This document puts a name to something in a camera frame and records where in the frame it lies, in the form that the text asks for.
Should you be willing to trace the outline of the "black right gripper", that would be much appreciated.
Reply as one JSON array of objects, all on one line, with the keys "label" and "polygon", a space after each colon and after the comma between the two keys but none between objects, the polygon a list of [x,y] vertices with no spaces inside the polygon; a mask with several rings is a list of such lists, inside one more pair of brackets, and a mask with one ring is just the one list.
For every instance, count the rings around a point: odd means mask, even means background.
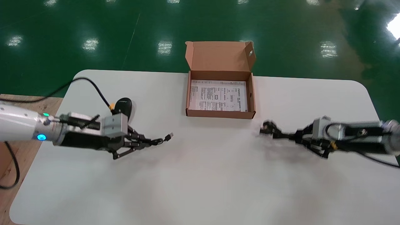
[{"label": "black right gripper", "polygon": [[387,132],[379,126],[314,126],[313,123],[294,134],[296,144],[324,159],[336,151],[386,154],[386,137]]}]

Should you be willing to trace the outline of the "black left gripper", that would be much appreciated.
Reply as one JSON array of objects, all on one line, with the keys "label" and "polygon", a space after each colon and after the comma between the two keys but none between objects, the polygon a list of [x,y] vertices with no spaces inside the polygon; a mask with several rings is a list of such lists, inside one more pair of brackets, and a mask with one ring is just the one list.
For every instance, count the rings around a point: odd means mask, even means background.
[{"label": "black left gripper", "polygon": [[96,151],[106,151],[112,153],[113,160],[124,157],[134,151],[142,150],[147,147],[155,146],[156,139],[148,139],[143,134],[139,134],[131,126],[127,128],[128,134],[118,137],[97,136],[86,133],[68,132],[58,146],[73,147],[82,149],[92,149]]}]

